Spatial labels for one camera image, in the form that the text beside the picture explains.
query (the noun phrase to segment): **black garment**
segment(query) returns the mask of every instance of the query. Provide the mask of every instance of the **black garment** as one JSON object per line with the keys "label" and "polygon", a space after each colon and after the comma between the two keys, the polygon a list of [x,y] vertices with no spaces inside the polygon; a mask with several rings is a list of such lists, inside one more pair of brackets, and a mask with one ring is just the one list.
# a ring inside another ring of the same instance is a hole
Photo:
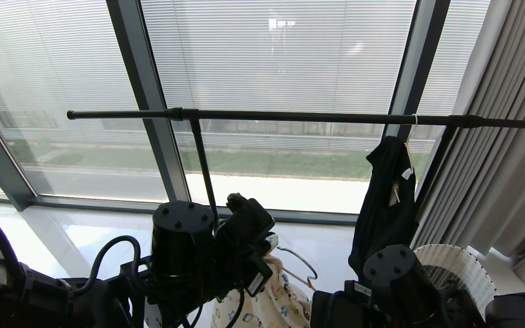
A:
{"label": "black garment", "polygon": [[[363,285],[369,284],[362,272],[366,260],[386,246],[410,244],[418,226],[414,204],[416,178],[414,173],[408,176],[406,172],[411,165],[404,142],[397,137],[384,137],[366,159],[372,164],[372,175],[348,257]],[[400,202],[389,206],[394,182],[398,184]]]}

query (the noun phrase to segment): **cream patterned garment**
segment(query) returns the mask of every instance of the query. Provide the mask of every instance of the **cream patterned garment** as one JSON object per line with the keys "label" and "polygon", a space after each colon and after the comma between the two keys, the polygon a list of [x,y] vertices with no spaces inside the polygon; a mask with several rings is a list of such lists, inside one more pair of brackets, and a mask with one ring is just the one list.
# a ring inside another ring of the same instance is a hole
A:
{"label": "cream patterned garment", "polygon": [[[267,237],[271,250],[279,244],[277,235]],[[289,283],[286,273],[277,268],[283,262],[269,255],[265,261],[273,270],[264,289],[255,297],[245,292],[244,307],[233,328],[309,328],[311,303],[301,289]],[[236,289],[221,303],[214,301],[211,328],[225,328],[236,315],[240,294]]]}

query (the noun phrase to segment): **gray metal window frame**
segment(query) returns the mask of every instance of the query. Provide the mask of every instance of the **gray metal window frame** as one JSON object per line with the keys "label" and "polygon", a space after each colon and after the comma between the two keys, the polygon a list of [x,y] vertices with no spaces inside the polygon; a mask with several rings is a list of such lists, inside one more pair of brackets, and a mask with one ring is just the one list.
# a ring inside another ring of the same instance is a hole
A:
{"label": "gray metal window frame", "polygon": [[[389,114],[416,113],[449,4],[450,0],[417,0]],[[166,99],[151,50],[140,0],[107,0],[107,6],[139,109],[165,110]],[[190,201],[191,196],[171,123],[169,120],[144,119],[144,127],[169,200]],[[404,135],[408,136],[410,127],[408,128],[406,130],[404,126],[386,125],[382,136],[396,135],[402,138]],[[150,214],[157,206],[155,203],[36,195],[1,138],[0,187],[18,210],[23,210],[30,205],[42,205]],[[226,207],[218,207],[218,211],[222,218],[231,214]],[[269,210],[269,212],[277,222],[305,224],[353,226],[357,218],[357,214],[330,212],[297,210]]]}

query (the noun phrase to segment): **glossy floor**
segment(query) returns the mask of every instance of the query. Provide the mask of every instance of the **glossy floor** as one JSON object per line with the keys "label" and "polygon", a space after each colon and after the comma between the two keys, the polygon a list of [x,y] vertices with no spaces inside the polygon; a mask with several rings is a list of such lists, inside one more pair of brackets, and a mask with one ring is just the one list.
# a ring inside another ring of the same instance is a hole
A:
{"label": "glossy floor", "polygon": [[[135,237],[141,245],[141,255],[150,252],[152,230],[148,214],[127,214],[93,210],[68,210],[30,207],[17,212],[11,205],[0,204],[0,226],[8,236],[19,260],[34,270],[55,278],[87,277],[96,254],[110,239],[121,235]],[[317,270],[314,282],[318,290],[341,290],[344,280],[355,274],[347,263],[354,229],[352,227],[278,223],[273,231],[279,245],[296,251]],[[285,267],[300,277],[311,272],[293,255],[275,250]],[[118,274],[119,265],[133,258],[133,249],[119,243],[104,257],[98,278]],[[480,261],[502,292],[524,291],[525,286],[498,257],[479,256]],[[312,290],[291,280],[311,298]],[[199,328],[210,326],[211,305],[204,307]]]}

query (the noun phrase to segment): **gray curtain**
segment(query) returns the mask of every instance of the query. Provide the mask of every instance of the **gray curtain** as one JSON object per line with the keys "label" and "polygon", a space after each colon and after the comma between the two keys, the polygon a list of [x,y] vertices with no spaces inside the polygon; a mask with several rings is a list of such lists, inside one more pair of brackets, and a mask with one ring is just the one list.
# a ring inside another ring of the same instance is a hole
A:
{"label": "gray curtain", "polygon": [[[474,54],[454,113],[525,119],[525,1],[492,1]],[[525,129],[463,129],[443,166],[413,245],[519,253],[525,240]]]}

